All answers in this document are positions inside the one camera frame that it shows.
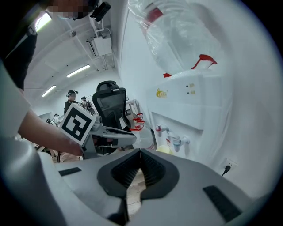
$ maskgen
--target chair backrest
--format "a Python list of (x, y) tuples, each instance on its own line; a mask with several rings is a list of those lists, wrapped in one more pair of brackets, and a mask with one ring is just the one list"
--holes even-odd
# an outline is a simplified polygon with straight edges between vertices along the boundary
[(119, 86), (115, 81), (104, 81), (98, 84), (96, 91), (108, 90), (108, 89), (118, 89)]
[(118, 88), (115, 90), (107, 89), (94, 93), (92, 102), (96, 107), (98, 114), (102, 118), (104, 126), (123, 129), (120, 118), (122, 117), (127, 125), (126, 130), (130, 128), (130, 121), (126, 113), (126, 89)]

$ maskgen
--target wooden floor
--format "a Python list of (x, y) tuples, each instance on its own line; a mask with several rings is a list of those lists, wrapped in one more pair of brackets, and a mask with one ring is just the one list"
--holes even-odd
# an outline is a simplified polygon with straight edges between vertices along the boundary
[(130, 220), (141, 207), (140, 195), (143, 190), (145, 190), (145, 179), (140, 169), (127, 190), (127, 206)]

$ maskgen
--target ceiling light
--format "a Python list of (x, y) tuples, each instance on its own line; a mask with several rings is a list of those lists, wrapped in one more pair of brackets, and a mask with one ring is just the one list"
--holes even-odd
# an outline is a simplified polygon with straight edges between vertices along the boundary
[(80, 68), (80, 69), (77, 69), (76, 71), (74, 71), (71, 74), (67, 75), (67, 77), (69, 78), (69, 77), (75, 75), (76, 73), (79, 73), (79, 72), (81, 72), (81, 71), (83, 71), (84, 69), (87, 69), (87, 68), (90, 68), (89, 64), (84, 66), (84, 67), (82, 67), (82, 68)]
[(48, 13), (45, 13), (42, 17), (40, 17), (35, 23), (36, 31), (39, 31), (44, 25), (46, 25), (51, 20), (51, 17)]
[(56, 86), (52, 86), (48, 91), (46, 91), (44, 93), (44, 95), (42, 95), (42, 97), (45, 97), (51, 90), (53, 90)]

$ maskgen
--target power outlet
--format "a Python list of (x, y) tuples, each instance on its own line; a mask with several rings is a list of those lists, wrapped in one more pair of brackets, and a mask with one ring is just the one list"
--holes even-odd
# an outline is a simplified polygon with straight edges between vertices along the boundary
[(226, 166), (230, 166), (230, 170), (233, 170), (238, 166), (238, 163), (232, 161), (230, 158), (225, 158), (223, 163), (221, 164), (221, 167), (225, 169)]

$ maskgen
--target white electrical box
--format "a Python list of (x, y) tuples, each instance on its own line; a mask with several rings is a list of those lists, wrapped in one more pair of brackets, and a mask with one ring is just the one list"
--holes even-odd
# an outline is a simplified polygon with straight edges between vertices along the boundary
[(111, 38), (98, 37), (91, 41), (92, 45), (96, 47), (99, 56), (112, 53)]

